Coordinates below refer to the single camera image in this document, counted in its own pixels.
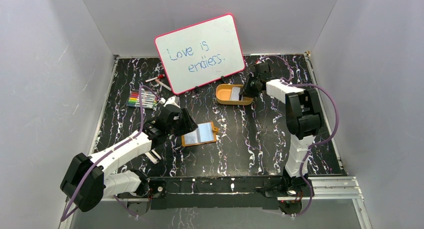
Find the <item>card with black stripe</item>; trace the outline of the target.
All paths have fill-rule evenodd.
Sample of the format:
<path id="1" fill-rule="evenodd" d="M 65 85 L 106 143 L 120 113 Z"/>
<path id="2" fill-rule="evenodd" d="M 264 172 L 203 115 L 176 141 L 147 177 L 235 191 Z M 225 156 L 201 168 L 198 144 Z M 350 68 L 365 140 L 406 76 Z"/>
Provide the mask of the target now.
<path id="1" fill-rule="evenodd" d="M 233 86 L 230 93 L 229 100 L 232 102 L 242 102 L 244 97 L 241 95 L 242 87 Z"/>

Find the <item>orange leather card holder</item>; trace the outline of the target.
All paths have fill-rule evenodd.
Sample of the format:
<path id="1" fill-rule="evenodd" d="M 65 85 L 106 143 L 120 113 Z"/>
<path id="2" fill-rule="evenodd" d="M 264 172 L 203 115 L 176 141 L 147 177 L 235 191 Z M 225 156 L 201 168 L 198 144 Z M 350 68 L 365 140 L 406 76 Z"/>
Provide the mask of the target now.
<path id="1" fill-rule="evenodd" d="M 181 136 L 183 147 L 215 143 L 217 141 L 220 129 L 212 121 L 200 123 L 197 126 L 196 130 Z"/>

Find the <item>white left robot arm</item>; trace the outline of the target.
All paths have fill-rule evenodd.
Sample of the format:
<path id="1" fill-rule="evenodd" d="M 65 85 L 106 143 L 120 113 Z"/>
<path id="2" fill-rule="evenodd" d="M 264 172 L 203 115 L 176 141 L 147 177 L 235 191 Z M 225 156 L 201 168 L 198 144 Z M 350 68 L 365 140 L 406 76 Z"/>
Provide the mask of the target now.
<path id="1" fill-rule="evenodd" d="M 161 160 L 155 151 L 170 136 L 180 137 L 198 128 L 186 108 L 174 102 L 123 141 L 102 151 L 73 157 L 60 184 L 61 191 L 82 212 L 93 209 L 103 198 L 122 193 L 144 197 L 150 191 L 148 177 L 140 170 L 116 171 L 132 159 L 145 155 L 153 164 Z"/>

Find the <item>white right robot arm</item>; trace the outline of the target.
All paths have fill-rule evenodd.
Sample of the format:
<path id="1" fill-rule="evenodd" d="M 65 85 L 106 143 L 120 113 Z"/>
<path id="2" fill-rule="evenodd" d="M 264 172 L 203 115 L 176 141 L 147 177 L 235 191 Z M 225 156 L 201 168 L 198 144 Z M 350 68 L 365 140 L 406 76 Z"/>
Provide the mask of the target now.
<path id="1" fill-rule="evenodd" d="M 290 149 L 277 188 L 288 196 L 295 196 L 308 185 L 307 158 L 311 152 L 310 146 L 324 125 L 319 95 L 313 88 L 294 86 L 272 76 L 268 63 L 260 62 L 253 68 L 253 74 L 248 77 L 239 95 L 255 98 L 266 93 L 284 103 Z"/>

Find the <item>orange oval tray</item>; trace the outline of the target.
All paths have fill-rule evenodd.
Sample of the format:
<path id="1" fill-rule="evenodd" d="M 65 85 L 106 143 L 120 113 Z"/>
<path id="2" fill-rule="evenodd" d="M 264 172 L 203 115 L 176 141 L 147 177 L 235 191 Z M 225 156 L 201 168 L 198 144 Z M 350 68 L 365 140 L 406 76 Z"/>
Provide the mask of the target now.
<path id="1" fill-rule="evenodd" d="M 245 97 L 243 101 L 230 101 L 232 87 L 242 88 L 242 84 L 220 84 L 215 90 L 215 97 L 218 103 L 222 105 L 247 106 L 253 102 L 253 98 Z"/>

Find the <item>pack of coloured markers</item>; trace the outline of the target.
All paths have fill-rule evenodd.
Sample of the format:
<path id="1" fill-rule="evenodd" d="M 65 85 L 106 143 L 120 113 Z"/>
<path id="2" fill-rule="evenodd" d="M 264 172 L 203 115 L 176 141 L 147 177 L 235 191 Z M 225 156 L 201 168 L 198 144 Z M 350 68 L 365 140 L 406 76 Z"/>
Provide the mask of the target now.
<path id="1" fill-rule="evenodd" d="M 153 109 L 157 104 L 158 100 L 153 93 L 150 91 L 142 91 L 141 99 L 138 90 L 132 90 L 127 100 L 127 105 L 129 107 L 140 108 L 141 106 L 144 109 Z"/>

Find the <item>small white object on table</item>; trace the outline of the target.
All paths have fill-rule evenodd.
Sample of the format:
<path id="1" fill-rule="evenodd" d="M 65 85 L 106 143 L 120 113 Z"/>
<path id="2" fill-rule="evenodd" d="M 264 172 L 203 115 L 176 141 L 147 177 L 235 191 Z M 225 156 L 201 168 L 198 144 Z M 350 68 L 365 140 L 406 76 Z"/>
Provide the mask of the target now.
<path id="1" fill-rule="evenodd" d="M 162 160 L 162 157 L 155 150 L 146 152 L 145 155 L 150 159 L 153 164 L 158 164 L 159 161 Z"/>

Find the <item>white marker pen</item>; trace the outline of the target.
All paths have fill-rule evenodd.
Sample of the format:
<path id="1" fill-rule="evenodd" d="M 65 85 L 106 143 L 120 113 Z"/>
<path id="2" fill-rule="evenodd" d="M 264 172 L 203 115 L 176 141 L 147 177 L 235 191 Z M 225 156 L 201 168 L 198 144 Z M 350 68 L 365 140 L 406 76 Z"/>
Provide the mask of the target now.
<path id="1" fill-rule="evenodd" d="M 165 89 L 169 90 L 170 92 L 172 91 L 171 87 L 169 87 L 168 85 L 166 85 L 165 83 L 163 83 L 159 79 L 156 79 L 155 81 L 156 81 L 157 84 L 161 85 L 162 87 L 164 87 Z"/>

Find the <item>red capped marker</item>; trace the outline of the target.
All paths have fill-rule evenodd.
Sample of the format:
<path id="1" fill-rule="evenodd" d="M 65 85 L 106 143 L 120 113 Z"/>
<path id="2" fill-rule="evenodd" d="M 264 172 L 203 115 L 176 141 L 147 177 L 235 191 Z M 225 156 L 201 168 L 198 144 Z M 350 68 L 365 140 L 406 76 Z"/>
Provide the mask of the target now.
<path id="1" fill-rule="evenodd" d="M 145 80 L 145 82 L 146 82 L 146 83 L 148 83 L 148 82 L 152 82 L 152 81 L 155 81 L 155 80 L 162 79 L 162 78 L 164 78 L 164 77 L 165 77 L 165 74 L 160 74 L 160 75 L 158 75 L 158 76 L 156 76 L 156 77 L 152 77 L 152 78 L 149 78 L 149 79 Z"/>

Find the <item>pink framed whiteboard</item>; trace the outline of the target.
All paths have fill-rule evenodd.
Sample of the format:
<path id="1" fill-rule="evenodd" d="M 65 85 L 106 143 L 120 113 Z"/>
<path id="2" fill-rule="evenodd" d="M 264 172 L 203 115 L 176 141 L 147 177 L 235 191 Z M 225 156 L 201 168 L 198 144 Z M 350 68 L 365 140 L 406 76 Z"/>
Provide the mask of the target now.
<path id="1" fill-rule="evenodd" d="M 231 13 L 159 35 L 154 44 L 175 95 L 246 68 Z"/>

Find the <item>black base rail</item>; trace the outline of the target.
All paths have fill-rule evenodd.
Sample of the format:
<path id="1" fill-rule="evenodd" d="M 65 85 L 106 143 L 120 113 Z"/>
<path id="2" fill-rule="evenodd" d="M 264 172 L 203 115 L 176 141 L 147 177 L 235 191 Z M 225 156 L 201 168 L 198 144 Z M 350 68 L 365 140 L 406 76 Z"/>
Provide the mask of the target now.
<path id="1" fill-rule="evenodd" d="M 151 177 L 140 192 L 122 192 L 119 199 L 146 202 L 151 210 L 178 208 L 262 208 L 298 214 L 315 195 L 312 182 L 300 177 Z"/>

